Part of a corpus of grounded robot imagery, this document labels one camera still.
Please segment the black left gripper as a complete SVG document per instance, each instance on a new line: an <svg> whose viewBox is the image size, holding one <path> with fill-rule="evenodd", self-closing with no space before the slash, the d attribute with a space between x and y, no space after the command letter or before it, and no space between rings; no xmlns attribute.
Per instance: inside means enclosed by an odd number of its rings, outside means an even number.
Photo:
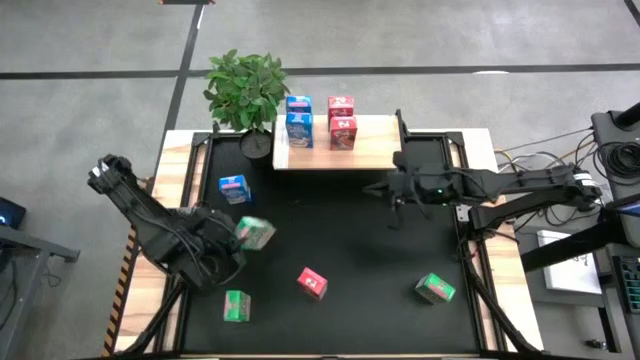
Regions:
<svg viewBox="0 0 640 360"><path fill-rule="evenodd" d="M237 224L216 209L188 209L186 219L196 245L186 283L191 288L226 284L246 265Z"/></svg>

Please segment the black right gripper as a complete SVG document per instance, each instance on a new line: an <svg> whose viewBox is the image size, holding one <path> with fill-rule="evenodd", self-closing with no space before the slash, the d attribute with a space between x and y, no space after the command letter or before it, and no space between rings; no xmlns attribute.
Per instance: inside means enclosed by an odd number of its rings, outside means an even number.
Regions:
<svg viewBox="0 0 640 360"><path fill-rule="evenodd" d="M404 152L393 153L393 164L396 171L388 180L365 186L362 191L373 196L393 196L405 203L453 204L458 200L458 189L452 180L447 180L444 173L431 173L423 168L409 163ZM401 227L399 204L392 201L387 226L392 230Z"/></svg>

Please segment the green Apple Jacks box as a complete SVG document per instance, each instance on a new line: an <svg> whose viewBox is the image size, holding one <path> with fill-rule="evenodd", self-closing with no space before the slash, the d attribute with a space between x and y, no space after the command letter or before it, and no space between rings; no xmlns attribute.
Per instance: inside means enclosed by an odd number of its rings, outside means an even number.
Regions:
<svg viewBox="0 0 640 360"><path fill-rule="evenodd" d="M276 228L267 220L244 216L235 228L243 250L261 250L275 234Z"/></svg>
<svg viewBox="0 0 640 360"><path fill-rule="evenodd" d="M435 273L429 273L422 277L415 285L414 290L430 303L448 303L455 293L456 288L444 281Z"/></svg>
<svg viewBox="0 0 640 360"><path fill-rule="evenodd" d="M251 296L241 290L228 290L225 293L223 320L225 322L249 322Z"/></svg>

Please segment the blue Rice Krispies box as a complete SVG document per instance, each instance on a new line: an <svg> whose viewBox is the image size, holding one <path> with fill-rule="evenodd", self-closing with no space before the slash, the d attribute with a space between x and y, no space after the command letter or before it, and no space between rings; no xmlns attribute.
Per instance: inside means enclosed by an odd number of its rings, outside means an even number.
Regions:
<svg viewBox="0 0 640 360"><path fill-rule="evenodd" d="M218 189L230 205L253 201L251 188L243 175L220 178Z"/></svg>
<svg viewBox="0 0 640 360"><path fill-rule="evenodd" d="M310 113L288 113L285 127L291 147L313 147L313 116Z"/></svg>
<svg viewBox="0 0 640 360"><path fill-rule="evenodd" d="M287 113L312 113L312 98L307 95L290 95L286 97Z"/></svg>

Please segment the red Froot Loops box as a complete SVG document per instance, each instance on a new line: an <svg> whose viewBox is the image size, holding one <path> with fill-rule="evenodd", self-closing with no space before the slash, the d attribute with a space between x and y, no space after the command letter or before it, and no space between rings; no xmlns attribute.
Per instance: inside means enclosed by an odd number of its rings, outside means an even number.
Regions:
<svg viewBox="0 0 640 360"><path fill-rule="evenodd" d="M357 135L355 116L334 116L330 120L330 149L352 150Z"/></svg>
<svg viewBox="0 0 640 360"><path fill-rule="evenodd" d="M308 267L302 270L297 283L316 300L321 300L328 288L328 281Z"/></svg>
<svg viewBox="0 0 640 360"><path fill-rule="evenodd" d="M354 115L355 100L352 96L329 96L328 117L347 117Z"/></svg>

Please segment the wooden shelf with black legs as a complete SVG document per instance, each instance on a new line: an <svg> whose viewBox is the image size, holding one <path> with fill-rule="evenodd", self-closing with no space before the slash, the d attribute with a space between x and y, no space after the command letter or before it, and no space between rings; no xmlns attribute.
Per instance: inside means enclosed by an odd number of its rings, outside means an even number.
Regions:
<svg viewBox="0 0 640 360"><path fill-rule="evenodd" d="M313 116L313 148L289 145L286 116L274 125L272 165L275 170L388 170L393 153L401 150L398 118L395 115L358 115L353 150L330 150L327 116Z"/></svg>

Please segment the yellow black hazard strip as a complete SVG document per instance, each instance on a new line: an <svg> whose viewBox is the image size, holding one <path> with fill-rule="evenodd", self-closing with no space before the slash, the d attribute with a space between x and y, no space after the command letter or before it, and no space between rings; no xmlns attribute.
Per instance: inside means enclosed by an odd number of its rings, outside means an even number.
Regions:
<svg viewBox="0 0 640 360"><path fill-rule="evenodd" d="M139 246L135 237L135 228L131 227L125 243L101 357L124 351L135 342L140 334L139 330L134 329L135 323L132 310L126 310L127 299L134 278L135 264L139 254Z"/></svg>

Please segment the black table mat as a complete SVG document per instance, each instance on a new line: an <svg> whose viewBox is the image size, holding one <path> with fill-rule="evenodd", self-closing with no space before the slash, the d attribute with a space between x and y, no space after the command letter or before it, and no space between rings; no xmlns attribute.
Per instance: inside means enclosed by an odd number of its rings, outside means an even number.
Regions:
<svg viewBox="0 0 640 360"><path fill-rule="evenodd" d="M223 177L243 175L253 201L230 205ZM476 351L475 319L456 256L448 207L402 207L390 229L390 207L362 189L382 171L275 171L254 167L234 141L217 144L206 202L234 217L276 228L265 247L247 254L229 283L251 296L250 321L223 320L224 291L189 299L183 348L210 354L436 354ZM297 283L308 267L328 281L321 300ZM456 288L432 304L414 287L435 273Z"/></svg>

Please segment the green potted plant black pot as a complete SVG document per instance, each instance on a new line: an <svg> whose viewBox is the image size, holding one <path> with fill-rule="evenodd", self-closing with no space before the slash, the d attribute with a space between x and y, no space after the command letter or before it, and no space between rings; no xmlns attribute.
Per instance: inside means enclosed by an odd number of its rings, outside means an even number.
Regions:
<svg viewBox="0 0 640 360"><path fill-rule="evenodd" d="M238 133L241 154L253 163L266 163L272 153L270 126L290 94L281 59L231 49L209 62L203 96L215 127Z"/></svg>

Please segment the black desk beam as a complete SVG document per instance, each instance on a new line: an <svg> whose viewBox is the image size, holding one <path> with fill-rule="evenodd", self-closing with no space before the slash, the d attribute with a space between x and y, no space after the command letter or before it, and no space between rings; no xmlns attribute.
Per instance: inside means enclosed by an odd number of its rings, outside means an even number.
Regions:
<svg viewBox="0 0 640 360"><path fill-rule="evenodd" d="M525 272L555 265L608 245L621 247L624 254L640 255L640 214L614 211L590 228L528 251L521 256Z"/></svg>

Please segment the black power adapter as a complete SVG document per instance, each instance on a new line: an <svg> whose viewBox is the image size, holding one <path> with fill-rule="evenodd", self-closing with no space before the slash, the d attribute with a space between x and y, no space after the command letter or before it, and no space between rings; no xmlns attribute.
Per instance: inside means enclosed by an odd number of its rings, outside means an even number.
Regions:
<svg viewBox="0 0 640 360"><path fill-rule="evenodd" d="M576 195L569 203L578 212L589 212L596 207L596 198L584 194Z"/></svg>

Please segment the white board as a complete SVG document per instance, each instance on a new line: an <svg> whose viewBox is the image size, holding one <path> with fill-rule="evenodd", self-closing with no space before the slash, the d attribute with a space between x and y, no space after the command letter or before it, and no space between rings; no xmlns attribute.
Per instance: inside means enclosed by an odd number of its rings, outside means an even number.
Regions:
<svg viewBox="0 0 640 360"><path fill-rule="evenodd" d="M597 267L592 253L544 267L545 285L550 290L601 295Z"/></svg>

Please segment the grey side desk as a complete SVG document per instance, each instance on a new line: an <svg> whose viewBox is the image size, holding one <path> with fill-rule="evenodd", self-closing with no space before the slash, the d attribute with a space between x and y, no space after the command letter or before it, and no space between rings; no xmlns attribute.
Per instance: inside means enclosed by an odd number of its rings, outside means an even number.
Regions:
<svg viewBox="0 0 640 360"><path fill-rule="evenodd" d="M11 360L17 352L49 258L74 263L79 254L79 250L0 226L0 360Z"/></svg>

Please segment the grey equipment stand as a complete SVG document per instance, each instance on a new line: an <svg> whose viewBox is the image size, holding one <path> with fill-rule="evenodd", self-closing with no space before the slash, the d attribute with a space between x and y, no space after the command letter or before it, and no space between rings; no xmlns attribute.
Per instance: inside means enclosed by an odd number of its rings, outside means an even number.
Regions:
<svg viewBox="0 0 640 360"><path fill-rule="evenodd" d="M592 162L613 199L640 194L640 102L624 112L594 113L591 121L597 143Z"/></svg>

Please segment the black device with blue light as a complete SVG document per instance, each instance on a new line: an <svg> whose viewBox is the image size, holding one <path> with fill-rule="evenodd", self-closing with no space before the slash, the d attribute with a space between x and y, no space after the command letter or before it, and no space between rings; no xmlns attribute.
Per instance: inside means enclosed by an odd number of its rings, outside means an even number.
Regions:
<svg viewBox="0 0 640 360"><path fill-rule="evenodd" d="M26 215L26 209L6 198L0 197L0 226L18 229Z"/></svg>

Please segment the backlit keyboard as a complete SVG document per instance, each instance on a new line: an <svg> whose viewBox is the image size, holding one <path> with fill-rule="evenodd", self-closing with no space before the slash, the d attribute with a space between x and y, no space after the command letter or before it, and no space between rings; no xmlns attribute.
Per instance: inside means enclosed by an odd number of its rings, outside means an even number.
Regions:
<svg viewBox="0 0 640 360"><path fill-rule="evenodd" d="M614 256L613 267L625 311L640 314L640 257Z"/></svg>

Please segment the black metal table frame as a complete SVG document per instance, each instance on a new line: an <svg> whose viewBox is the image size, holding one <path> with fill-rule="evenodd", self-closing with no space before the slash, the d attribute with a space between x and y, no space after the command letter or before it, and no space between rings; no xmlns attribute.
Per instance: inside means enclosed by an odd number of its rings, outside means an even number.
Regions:
<svg viewBox="0 0 640 360"><path fill-rule="evenodd" d="M475 169L497 168L488 129L458 128L456 131L462 135L465 146L451 146L455 164L466 160ZM163 205L179 205L186 177L203 173L202 140L207 133L206 130L170 130L165 134L152 187L152 195ZM544 345L514 236L512 226L501 226L500 233L482 245L473 263L479 274L492 278L495 297L514 326L531 345L542 350ZM138 255L126 306L126 310L132 310L135 330L141 333L151 320L167 286L166 276Z"/></svg>

